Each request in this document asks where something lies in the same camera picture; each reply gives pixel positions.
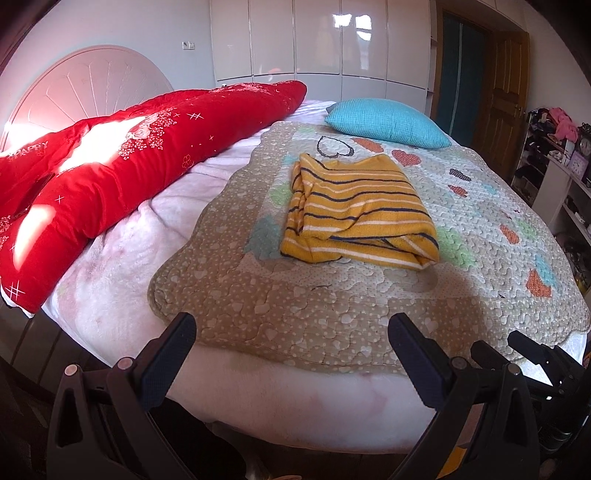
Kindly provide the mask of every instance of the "red blanket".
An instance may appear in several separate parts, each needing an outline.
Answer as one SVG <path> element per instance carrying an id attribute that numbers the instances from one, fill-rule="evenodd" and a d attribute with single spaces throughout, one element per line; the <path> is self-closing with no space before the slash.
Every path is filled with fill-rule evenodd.
<path id="1" fill-rule="evenodd" d="M 293 113 L 301 82 L 168 93 L 0 154 L 0 291 L 32 316 L 90 239 Z"/>

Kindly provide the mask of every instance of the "folded shirt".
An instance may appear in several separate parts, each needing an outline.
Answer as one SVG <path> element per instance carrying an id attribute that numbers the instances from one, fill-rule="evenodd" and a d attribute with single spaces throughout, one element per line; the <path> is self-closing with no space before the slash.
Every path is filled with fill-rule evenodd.
<path id="1" fill-rule="evenodd" d="M 341 257 L 422 270 L 439 261 L 437 233 L 406 175 L 385 154 L 295 162 L 281 253 L 317 263 Z"/>

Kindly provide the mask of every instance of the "white wardrobe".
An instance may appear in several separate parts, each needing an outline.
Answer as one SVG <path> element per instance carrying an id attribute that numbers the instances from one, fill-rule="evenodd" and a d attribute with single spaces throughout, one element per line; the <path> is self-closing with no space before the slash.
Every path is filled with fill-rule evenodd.
<path id="1" fill-rule="evenodd" d="M 430 0 L 212 0 L 216 83 L 297 78 L 309 99 L 388 98 L 430 110 L 430 7 Z"/>

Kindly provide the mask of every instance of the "blue pillow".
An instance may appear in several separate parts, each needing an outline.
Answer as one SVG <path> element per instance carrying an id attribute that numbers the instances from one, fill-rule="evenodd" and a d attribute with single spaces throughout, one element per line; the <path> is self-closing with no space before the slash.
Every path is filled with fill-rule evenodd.
<path id="1" fill-rule="evenodd" d="M 404 103 L 356 98 L 331 107 L 324 121 L 348 135 L 421 148 L 444 148 L 452 144 L 433 120 Z"/>

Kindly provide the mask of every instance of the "quilted bedspread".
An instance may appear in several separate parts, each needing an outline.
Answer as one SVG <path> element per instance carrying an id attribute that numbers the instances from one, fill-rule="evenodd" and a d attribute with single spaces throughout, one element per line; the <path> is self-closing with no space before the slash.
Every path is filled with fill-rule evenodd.
<path id="1" fill-rule="evenodd" d="M 279 252 L 300 153 L 357 161 L 386 153 L 437 228 L 440 263 L 420 272 Z M 542 220 L 472 150 L 424 150 L 277 122 L 248 166 L 204 210 L 189 242 L 156 273 L 154 312 L 198 322 L 197 342 L 302 369 L 401 372 L 388 319 L 406 312 L 448 355 L 487 341 L 518 361 L 520 330 L 547 345 L 589 330 L 567 260 Z"/>

